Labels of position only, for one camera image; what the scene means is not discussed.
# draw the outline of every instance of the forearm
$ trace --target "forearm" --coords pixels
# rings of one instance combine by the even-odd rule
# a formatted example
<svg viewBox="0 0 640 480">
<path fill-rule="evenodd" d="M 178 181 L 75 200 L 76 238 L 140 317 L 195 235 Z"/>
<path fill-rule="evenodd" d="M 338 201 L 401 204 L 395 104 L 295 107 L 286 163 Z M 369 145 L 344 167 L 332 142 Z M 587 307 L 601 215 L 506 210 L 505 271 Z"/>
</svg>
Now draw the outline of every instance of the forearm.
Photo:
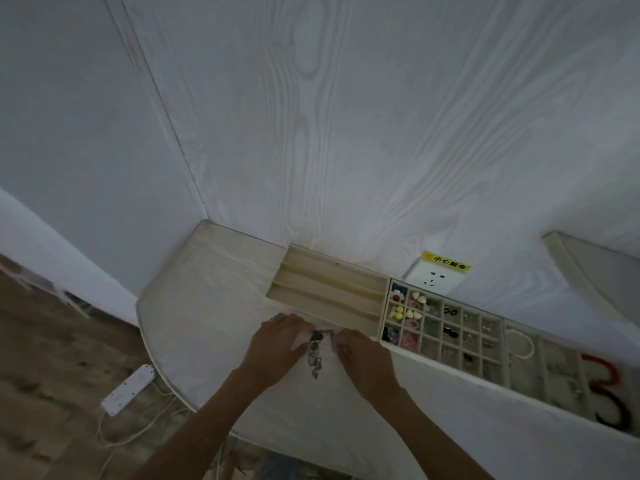
<svg viewBox="0 0 640 480">
<path fill-rule="evenodd" d="M 229 431 L 262 387 L 238 368 L 207 403 L 153 453 L 129 480 L 200 480 Z"/>
<path fill-rule="evenodd" d="M 420 410 L 405 389 L 374 407 L 400 435 L 429 480 L 492 479 Z"/>
</svg>

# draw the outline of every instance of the electrical outlet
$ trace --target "electrical outlet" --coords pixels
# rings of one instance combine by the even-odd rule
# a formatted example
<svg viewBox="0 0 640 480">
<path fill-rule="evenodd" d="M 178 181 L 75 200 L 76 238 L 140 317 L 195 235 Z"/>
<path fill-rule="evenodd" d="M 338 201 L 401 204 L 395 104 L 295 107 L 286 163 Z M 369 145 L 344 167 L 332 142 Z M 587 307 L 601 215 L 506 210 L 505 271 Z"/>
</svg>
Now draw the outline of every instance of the electrical outlet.
<svg viewBox="0 0 640 480">
<path fill-rule="evenodd" d="M 471 266 L 468 264 L 425 251 L 411 266 L 404 281 L 418 288 L 446 295 L 465 279 L 469 269 Z"/>
<path fill-rule="evenodd" d="M 140 391 L 147 387 L 156 377 L 156 370 L 151 365 L 142 365 L 124 380 L 114 391 L 105 397 L 100 404 L 109 416 L 116 416 L 132 402 Z"/>
</svg>

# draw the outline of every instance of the person's left hand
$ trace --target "person's left hand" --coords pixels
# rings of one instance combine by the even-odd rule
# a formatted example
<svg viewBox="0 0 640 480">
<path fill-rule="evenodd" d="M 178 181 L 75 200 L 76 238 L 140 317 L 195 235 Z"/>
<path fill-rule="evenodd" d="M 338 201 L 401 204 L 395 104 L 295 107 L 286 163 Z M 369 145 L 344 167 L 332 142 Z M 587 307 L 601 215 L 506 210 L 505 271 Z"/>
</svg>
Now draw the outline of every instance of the person's left hand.
<svg viewBox="0 0 640 480">
<path fill-rule="evenodd" d="M 262 389 L 273 386 L 306 354 L 309 343 L 291 349 L 300 333 L 315 327 L 297 315 L 279 313 L 253 334 L 240 369 L 249 372 Z"/>
</svg>

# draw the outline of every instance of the tabletop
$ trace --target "tabletop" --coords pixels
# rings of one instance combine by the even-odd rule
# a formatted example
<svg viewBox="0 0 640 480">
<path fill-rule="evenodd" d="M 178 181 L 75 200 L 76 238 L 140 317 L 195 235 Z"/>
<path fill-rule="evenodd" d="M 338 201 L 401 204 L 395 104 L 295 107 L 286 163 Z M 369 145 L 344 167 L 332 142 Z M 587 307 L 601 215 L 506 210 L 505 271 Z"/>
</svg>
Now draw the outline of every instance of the tabletop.
<svg viewBox="0 0 640 480">
<path fill-rule="evenodd" d="M 203 221 L 138 302 L 149 355 L 197 410 L 244 355 L 260 323 L 288 309 L 265 297 L 285 249 Z M 332 325 L 301 314 L 318 328 Z M 317 380 L 301 360 L 232 430 L 251 443 L 361 479 L 424 478 L 396 432 L 355 391 L 329 345 Z M 441 365 L 394 352 L 400 384 L 496 479 L 640 476 L 640 443 Z"/>
</svg>

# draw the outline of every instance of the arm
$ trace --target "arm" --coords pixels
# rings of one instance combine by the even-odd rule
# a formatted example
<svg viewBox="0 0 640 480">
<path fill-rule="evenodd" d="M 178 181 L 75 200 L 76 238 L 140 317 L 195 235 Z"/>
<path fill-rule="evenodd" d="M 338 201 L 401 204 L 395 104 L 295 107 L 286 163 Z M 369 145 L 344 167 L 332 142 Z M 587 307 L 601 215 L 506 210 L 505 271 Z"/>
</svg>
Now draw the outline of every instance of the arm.
<svg viewBox="0 0 640 480">
<path fill-rule="evenodd" d="M 242 364 L 129 480 L 200 480 L 244 410 L 307 352 L 308 343 L 295 350 L 291 346 L 300 333 L 313 328 L 297 315 L 278 314 L 264 322 Z"/>
<path fill-rule="evenodd" d="M 388 349 L 356 330 L 342 330 L 336 342 L 356 390 L 396 430 L 429 480 L 492 480 L 400 387 Z"/>
</svg>

